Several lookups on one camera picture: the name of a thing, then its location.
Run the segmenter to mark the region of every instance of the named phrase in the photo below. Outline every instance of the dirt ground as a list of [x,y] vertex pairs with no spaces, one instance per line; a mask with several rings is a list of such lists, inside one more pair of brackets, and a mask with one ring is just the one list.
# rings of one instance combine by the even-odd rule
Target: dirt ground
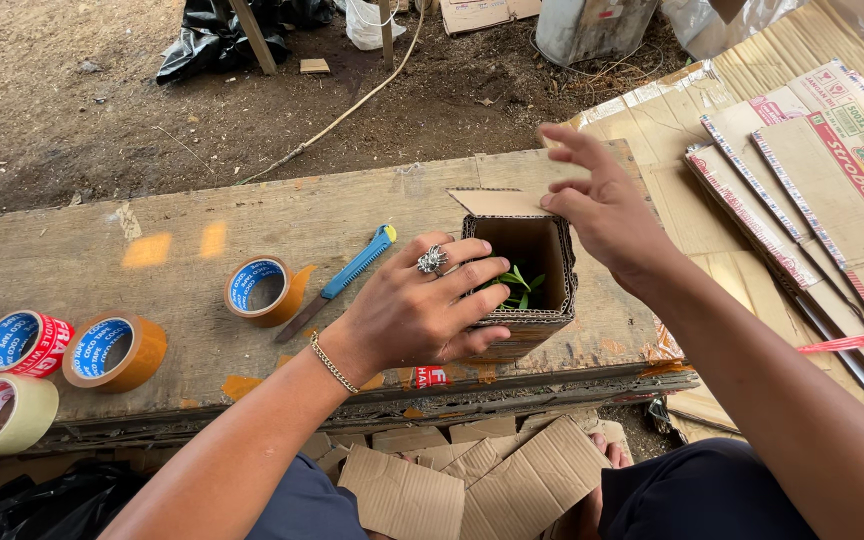
[[[274,77],[255,66],[158,86],[160,53],[178,35],[183,5],[0,0],[0,213],[67,205],[77,192],[90,202],[231,185],[310,139],[388,76],[381,53],[356,49],[337,14],[326,27],[289,32],[294,55]],[[536,17],[457,37],[430,17],[395,80],[263,180],[536,148],[540,122],[568,119],[685,64],[659,17],[648,45],[594,84],[535,57]],[[395,43],[397,62],[418,19],[396,18],[408,27]],[[299,74],[301,58],[325,58],[332,74]],[[84,61],[102,70],[83,73]]]

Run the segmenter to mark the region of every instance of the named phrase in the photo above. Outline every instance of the dark pants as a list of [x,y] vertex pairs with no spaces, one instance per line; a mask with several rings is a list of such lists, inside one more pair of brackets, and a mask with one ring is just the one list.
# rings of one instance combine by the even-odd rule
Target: dark pants
[[[602,471],[606,539],[815,539],[752,447],[707,439]],[[355,496],[299,454],[246,540],[366,539]]]

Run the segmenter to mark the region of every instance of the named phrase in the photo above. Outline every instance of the left hand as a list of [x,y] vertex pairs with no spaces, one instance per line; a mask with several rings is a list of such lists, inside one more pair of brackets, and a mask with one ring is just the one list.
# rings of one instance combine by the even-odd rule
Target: left hand
[[[439,244],[448,261],[438,277],[419,270],[417,261]],[[318,344],[340,372],[360,387],[378,372],[395,367],[445,364],[481,354],[507,339],[509,328],[493,325],[466,331],[509,297],[498,283],[465,298],[466,292],[509,270],[505,257],[478,238],[455,241],[436,231],[418,236],[393,255],[366,282],[358,296]]]

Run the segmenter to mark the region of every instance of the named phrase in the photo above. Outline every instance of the packing tape roll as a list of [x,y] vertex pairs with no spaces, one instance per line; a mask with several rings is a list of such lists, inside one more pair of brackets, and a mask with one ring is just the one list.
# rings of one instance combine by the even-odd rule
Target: packing tape roll
[[[82,328],[62,359],[62,373],[76,387],[128,392],[148,381],[165,357],[165,330],[135,313],[111,309]],[[121,361],[109,362],[110,353]]]
[[22,309],[0,319],[0,373],[45,377],[59,369],[75,330],[66,321]]
[[44,378],[0,373],[0,412],[12,401],[11,415],[0,429],[0,456],[36,444],[56,417],[59,391]]
[[[249,295],[256,285],[267,278],[282,276],[282,288],[275,300],[265,307],[249,309]],[[254,256],[228,275],[223,296],[228,310],[261,328],[277,327],[292,318],[303,303],[306,284],[294,285],[296,275],[276,256]]]

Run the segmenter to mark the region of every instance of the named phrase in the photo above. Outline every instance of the right hand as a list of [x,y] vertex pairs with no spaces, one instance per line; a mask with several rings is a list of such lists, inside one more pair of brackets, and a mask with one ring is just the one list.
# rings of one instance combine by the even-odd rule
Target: right hand
[[571,222],[585,248],[605,264],[630,293],[661,277],[685,257],[649,213],[642,196],[611,154],[595,138],[556,124],[542,124],[542,136],[562,143],[550,160],[582,166],[588,178],[549,185],[540,205]]

